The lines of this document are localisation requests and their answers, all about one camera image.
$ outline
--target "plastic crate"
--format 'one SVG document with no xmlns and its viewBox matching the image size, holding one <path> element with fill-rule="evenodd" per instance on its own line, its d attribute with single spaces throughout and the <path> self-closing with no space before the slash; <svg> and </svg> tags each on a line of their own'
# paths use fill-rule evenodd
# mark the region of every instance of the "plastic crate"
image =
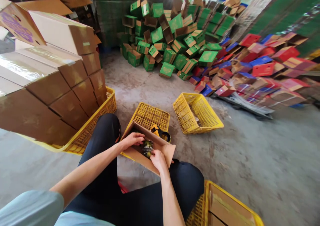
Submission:
<svg viewBox="0 0 320 226">
<path fill-rule="evenodd" d="M 135 121 L 147 130 L 151 130 L 151 127 L 156 124 L 161 130 L 168 131 L 170 114 L 151 105 L 140 102 L 127 128 L 131 125 L 132 121 Z"/>
<path fill-rule="evenodd" d="M 82 155 L 87 147 L 87 144 L 93 134 L 93 130 L 96 127 L 98 118 L 106 113 L 114 113 L 117 109 L 116 97 L 114 89 L 107 88 L 107 100 L 99 107 L 99 109 L 88 119 L 88 121 L 82 126 L 81 129 L 66 143 L 64 146 L 50 145 L 44 142 L 39 142 L 25 135 L 22 137 L 50 150 L 53 152 L 67 152 L 77 155 Z"/>
<path fill-rule="evenodd" d="M 206 133 L 224 127 L 202 94 L 182 93 L 173 103 L 173 108 L 184 134 Z"/>
<path fill-rule="evenodd" d="M 231 194 L 229 194 L 227 191 L 225 191 L 223 188 L 220 188 L 215 183 L 206 180 L 204 182 L 204 194 L 200 196 L 196 206 L 191 211 L 191 214 L 189 215 L 186 226 L 207 226 L 208 225 L 208 215 L 209 215 L 209 196 L 211 195 L 210 192 L 210 185 L 216 187 L 220 191 L 222 191 L 224 194 L 226 194 L 228 197 L 236 201 L 238 204 L 240 204 L 242 207 L 244 207 L 246 210 L 248 210 L 250 213 L 252 213 L 255 225 L 256 226 L 264 226 L 262 219 L 259 217 L 258 214 L 256 214 L 252 209 L 250 209 L 247 205 L 233 197 Z"/>
</svg>

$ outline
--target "open cardboard box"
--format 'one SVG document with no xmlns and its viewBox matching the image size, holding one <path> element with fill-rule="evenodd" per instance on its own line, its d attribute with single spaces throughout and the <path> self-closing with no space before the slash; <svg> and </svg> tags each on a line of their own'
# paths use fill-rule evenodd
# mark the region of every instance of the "open cardboard box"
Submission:
<svg viewBox="0 0 320 226">
<path fill-rule="evenodd" d="M 160 150 L 165 159 L 166 164 L 168 168 L 170 168 L 170 164 L 173 158 L 174 151 L 176 149 L 176 146 L 173 144 L 168 143 L 164 139 L 156 136 L 151 131 L 145 129 L 144 127 L 138 125 L 136 122 L 132 122 L 130 126 L 126 129 L 123 136 L 121 137 L 120 141 L 123 140 L 125 137 L 127 137 L 132 129 L 137 130 L 139 133 L 142 133 L 145 135 L 145 138 L 147 140 L 151 140 L 153 142 L 153 148 Z M 137 151 L 135 148 L 142 147 L 142 146 L 132 146 L 126 149 L 123 153 L 125 153 L 127 156 L 129 156 L 134 161 L 138 162 L 139 164 L 146 167 L 148 170 L 154 172 L 156 175 L 160 176 L 159 171 L 156 169 L 156 167 L 153 165 L 152 161 L 148 159 L 146 156 L 144 156 L 142 153 Z"/>
</svg>

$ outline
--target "cardboard flap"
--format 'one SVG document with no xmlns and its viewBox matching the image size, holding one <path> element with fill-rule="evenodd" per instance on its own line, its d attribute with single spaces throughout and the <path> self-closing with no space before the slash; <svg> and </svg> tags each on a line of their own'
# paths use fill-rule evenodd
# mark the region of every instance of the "cardboard flap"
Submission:
<svg viewBox="0 0 320 226">
<path fill-rule="evenodd" d="M 92 4 L 91 0 L 62 0 L 69 8 L 77 8 Z"/>
<path fill-rule="evenodd" d="M 60 0 L 36 0 L 16 3 L 27 11 L 42 11 L 57 15 L 69 15 L 72 11 L 68 9 Z"/>
</svg>

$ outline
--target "black pants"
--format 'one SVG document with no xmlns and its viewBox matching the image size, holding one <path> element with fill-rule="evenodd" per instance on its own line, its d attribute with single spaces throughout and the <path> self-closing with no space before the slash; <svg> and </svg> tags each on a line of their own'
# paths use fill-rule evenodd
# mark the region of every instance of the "black pants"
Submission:
<svg viewBox="0 0 320 226">
<path fill-rule="evenodd" d="M 120 123 L 114 114 L 98 119 L 79 165 L 107 150 L 119 136 Z M 204 191 L 204 178 L 192 164 L 170 166 L 171 181 L 186 220 Z M 118 185 L 117 158 L 65 209 L 122 225 L 163 225 L 161 182 L 122 194 Z"/>
</svg>

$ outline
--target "stack of cardboard boxes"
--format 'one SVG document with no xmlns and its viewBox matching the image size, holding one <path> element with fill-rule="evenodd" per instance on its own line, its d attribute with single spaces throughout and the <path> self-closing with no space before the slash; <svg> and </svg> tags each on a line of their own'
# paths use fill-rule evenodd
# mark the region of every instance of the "stack of cardboard boxes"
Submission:
<svg viewBox="0 0 320 226">
<path fill-rule="evenodd" d="M 17 15 L 12 24 L 8 7 Z M 1 128 L 63 146 L 107 99 L 93 29 L 8 7 L 0 21 L 25 44 L 0 55 Z"/>
</svg>

